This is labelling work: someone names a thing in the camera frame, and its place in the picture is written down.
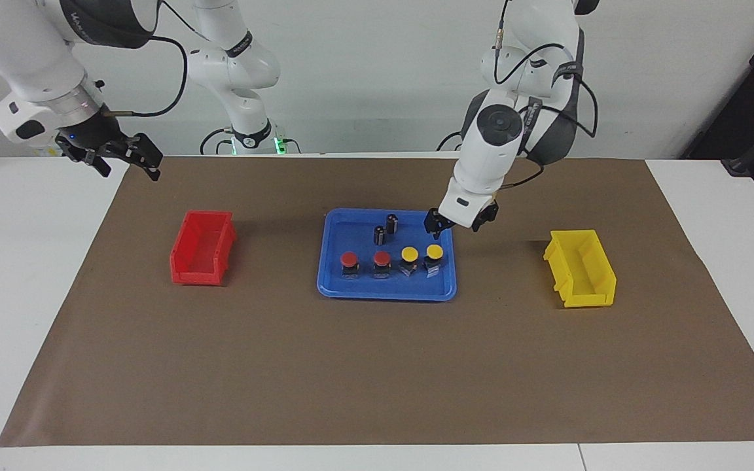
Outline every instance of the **plastic bin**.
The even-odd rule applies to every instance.
[[[564,307],[610,306],[616,274],[595,230],[553,230],[543,254]]]
[[[228,254],[237,240],[228,211],[189,211],[170,253],[173,282],[222,286]]]

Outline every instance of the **white wall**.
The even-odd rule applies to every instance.
[[[485,89],[478,63],[494,38],[500,0],[242,0],[246,23],[281,62],[263,90],[270,116],[305,152],[431,150],[461,126]],[[189,0],[173,5],[191,21]],[[159,35],[188,48],[201,40],[162,9]],[[601,101],[594,141],[572,155],[673,158],[710,119],[754,52],[754,1],[602,0],[581,17],[584,77]],[[110,50],[78,45],[93,79],[107,81],[115,109],[154,111],[173,99],[180,62],[170,45]],[[6,94],[0,79],[0,99]],[[581,100],[588,122],[589,100]],[[170,115],[122,118],[166,153],[195,153],[209,130],[227,126],[206,90],[189,84]],[[27,152],[0,135],[0,155]]]

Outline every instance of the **red button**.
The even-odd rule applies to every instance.
[[[357,265],[357,254],[344,253],[341,257],[339,257],[339,260],[342,262],[342,266],[344,266],[345,268],[354,268],[354,266]]]
[[[391,263],[391,256],[387,251],[379,251],[374,254],[374,265],[377,266],[389,266]]]

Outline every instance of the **yellow bin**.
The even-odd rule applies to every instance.
[[[610,306],[616,274],[595,230],[553,230],[543,254],[564,307]]]

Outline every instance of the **blue tray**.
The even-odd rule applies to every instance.
[[[395,214],[398,230],[386,235],[386,244],[374,244],[374,227],[385,226],[386,217]],[[389,211],[389,209],[339,208],[327,213],[322,256],[319,259],[317,286],[329,298],[386,299],[398,301],[449,301],[456,295],[456,265],[452,254],[452,232],[445,230],[438,241],[424,230],[425,211]],[[421,258],[427,247],[437,243],[444,249],[438,274],[427,278],[419,266],[410,277],[401,273],[397,264],[404,247],[415,247]],[[359,276],[346,279],[339,257],[353,251],[359,259]],[[372,277],[372,257],[376,251],[391,254],[391,275],[386,279]]]

